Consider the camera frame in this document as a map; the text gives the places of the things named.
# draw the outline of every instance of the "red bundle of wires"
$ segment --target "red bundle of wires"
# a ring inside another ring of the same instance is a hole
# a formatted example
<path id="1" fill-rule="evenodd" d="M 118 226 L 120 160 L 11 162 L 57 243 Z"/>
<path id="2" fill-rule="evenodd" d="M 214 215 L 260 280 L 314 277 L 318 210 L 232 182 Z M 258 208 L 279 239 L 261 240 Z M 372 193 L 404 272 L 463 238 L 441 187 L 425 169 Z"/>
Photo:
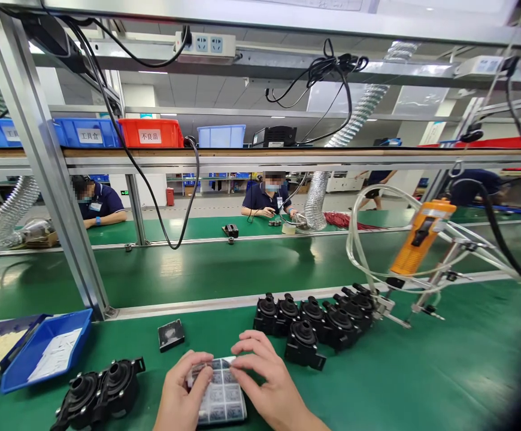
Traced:
<path id="1" fill-rule="evenodd" d="M 350 216 L 348 214 L 336 213 L 335 211 L 328 211 L 325 213 L 325 219 L 328 224 L 332 224 L 336 227 L 342 227 L 348 229 L 350 224 Z M 372 229 L 384 229 L 383 227 L 372 226 L 370 224 L 357 223 L 358 230 L 372 230 Z"/>

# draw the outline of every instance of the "electrical outlet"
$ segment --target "electrical outlet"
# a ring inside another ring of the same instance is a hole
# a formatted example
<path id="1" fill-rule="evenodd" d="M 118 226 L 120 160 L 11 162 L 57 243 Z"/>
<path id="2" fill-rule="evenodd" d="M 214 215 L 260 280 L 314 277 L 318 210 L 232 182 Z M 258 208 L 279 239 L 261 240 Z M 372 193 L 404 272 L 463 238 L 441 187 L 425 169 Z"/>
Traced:
<path id="1" fill-rule="evenodd" d="M 198 36 L 196 38 L 196 51 L 197 52 L 208 52 L 208 37 Z"/>
<path id="2" fill-rule="evenodd" d="M 211 52 L 222 53 L 223 52 L 223 38 L 219 36 L 211 36 Z"/>

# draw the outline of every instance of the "pipe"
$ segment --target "pipe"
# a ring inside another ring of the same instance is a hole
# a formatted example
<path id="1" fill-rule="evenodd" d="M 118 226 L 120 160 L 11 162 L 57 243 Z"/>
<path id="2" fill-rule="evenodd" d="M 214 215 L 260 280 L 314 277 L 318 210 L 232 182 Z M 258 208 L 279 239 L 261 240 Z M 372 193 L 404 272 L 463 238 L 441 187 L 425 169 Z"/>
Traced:
<path id="1" fill-rule="evenodd" d="M 418 44 L 394 41 L 384 59 L 406 62 L 410 60 L 418 46 Z M 360 131 L 389 88 L 390 86 L 382 84 L 367 85 L 364 94 L 352 110 L 349 123 L 330 138 L 325 148 L 346 147 Z M 326 227 L 326 219 L 322 213 L 322 204 L 325 200 L 326 184 L 329 177 L 330 172 L 315 172 L 310 183 L 307 203 L 304 205 L 304 213 L 310 229 L 322 230 Z"/>
<path id="2" fill-rule="evenodd" d="M 0 115 L 7 105 L 0 90 Z M 39 187 L 34 177 L 20 177 L 13 192 L 0 207 L 0 247 L 15 247 L 23 243 L 25 236 L 32 236 L 31 229 L 15 231 L 15 227 L 39 198 Z"/>

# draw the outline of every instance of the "worker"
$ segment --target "worker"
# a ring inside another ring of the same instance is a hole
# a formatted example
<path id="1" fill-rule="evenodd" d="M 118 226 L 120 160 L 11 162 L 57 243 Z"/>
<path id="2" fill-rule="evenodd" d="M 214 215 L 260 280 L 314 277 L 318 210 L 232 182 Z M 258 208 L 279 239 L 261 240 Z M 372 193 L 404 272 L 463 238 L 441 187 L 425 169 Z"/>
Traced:
<path id="1" fill-rule="evenodd" d="M 361 172 L 357 176 L 355 176 L 355 180 L 366 174 L 368 171 Z M 388 183 L 388 180 L 394 177 L 394 174 L 396 174 L 396 171 L 372 171 L 370 176 L 368 177 L 368 183 L 367 186 L 373 186 L 375 184 L 386 184 Z M 382 200 L 380 199 L 380 190 L 375 189 L 371 190 L 367 194 L 364 195 L 366 199 L 364 199 L 361 202 L 361 205 L 358 207 L 358 210 L 360 211 L 362 207 L 364 207 L 370 200 L 374 200 L 374 204 L 376 205 L 375 210 L 381 211 L 382 210 Z"/>
<path id="2" fill-rule="evenodd" d="M 292 207 L 284 176 L 284 172 L 264 172 L 264 181 L 247 190 L 241 214 L 273 218 L 280 213 L 280 208 L 284 208 L 285 213 L 292 218 L 297 210 Z"/>
<path id="3" fill-rule="evenodd" d="M 88 175 L 72 175 L 71 182 L 85 229 L 127 220 L 123 202 L 114 189 L 91 180 Z"/>
<path id="4" fill-rule="evenodd" d="M 452 171 L 452 175 L 458 175 L 460 170 Z M 467 206 L 474 202 L 474 199 L 480 192 L 480 186 L 473 181 L 460 180 L 476 180 L 482 183 L 488 196 L 492 201 L 492 205 L 502 205 L 508 186 L 502 185 L 502 180 L 498 174 L 487 171 L 485 169 L 466 169 L 463 173 L 450 180 L 450 203 L 456 206 Z"/>
<path id="5" fill-rule="evenodd" d="M 266 335 L 247 330 L 239 338 L 240 341 L 231 348 L 232 354 L 253 354 L 237 357 L 231 364 L 231 372 L 268 425 L 276 431 L 330 431 L 305 406 L 284 361 Z M 210 353 L 189 350 L 169 370 L 153 431 L 196 429 L 199 408 L 213 378 L 213 369 L 209 366 L 201 369 L 190 393 L 185 389 L 185 378 L 193 366 L 212 359 Z M 266 383 L 259 386 L 244 370 L 254 370 Z"/>

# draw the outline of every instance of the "finger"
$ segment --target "finger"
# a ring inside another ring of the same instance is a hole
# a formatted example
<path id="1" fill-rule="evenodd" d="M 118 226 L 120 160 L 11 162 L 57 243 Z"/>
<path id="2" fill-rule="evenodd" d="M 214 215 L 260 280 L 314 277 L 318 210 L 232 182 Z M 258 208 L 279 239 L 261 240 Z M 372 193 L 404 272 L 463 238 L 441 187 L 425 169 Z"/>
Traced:
<path id="1" fill-rule="evenodd" d="M 191 368 L 197 364 L 210 362 L 212 360 L 213 355 L 210 353 L 192 352 L 182 358 L 173 368 L 171 368 L 169 374 L 171 374 L 171 377 L 177 384 L 182 385 Z"/>
<path id="2" fill-rule="evenodd" d="M 238 369 L 254 370 L 268 381 L 271 381 L 271 377 L 273 376 L 272 370 L 274 369 L 274 363 L 254 354 L 237 357 L 232 361 L 231 366 Z"/>
<path id="3" fill-rule="evenodd" d="M 208 384 L 213 379 L 213 369 L 206 366 L 201 370 L 197 376 L 193 388 L 189 392 L 189 400 L 193 404 L 193 407 L 198 409 L 201 405 L 202 398 L 205 396 Z"/>
<path id="4" fill-rule="evenodd" d="M 249 396 L 253 404 L 257 403 L 257 400 L 261 397 L 261 388 L 256 384 L 252 377 L 246 374 L 243 370 L 231 367 L 231 372 L 238 384 L 243 388 L 246 394 Z"/>
<path id="5" fill-rule="evenodd" d="M 231 347 L 231 353 L 233 355 L 237 355 L 240 352 L 254 352 L 261 358 L 272 360 L 274 358 L 274 353 L 263 346 L 258 340 L 249 338 L 238 341 L 233 347 Z"/>
<path id="6" fill-rule="evenodd" d="M 264 347 L 266 347 L 267 349 L 272 351 L 274 354 L 277 354 L 277 352 L 275 351 L 274 347 L 272 346 L 272 343 L 266 337 L 264 332 L 253 330 L 253 329 L 249 329 L 249 330 L 246 330 L 245 332 L 241 333 L 238 336 L 238 338 L 241 339 L 241 340 L 247 339 L 247 338 L 255 339 L 255 340 L 259 341 Z"/>

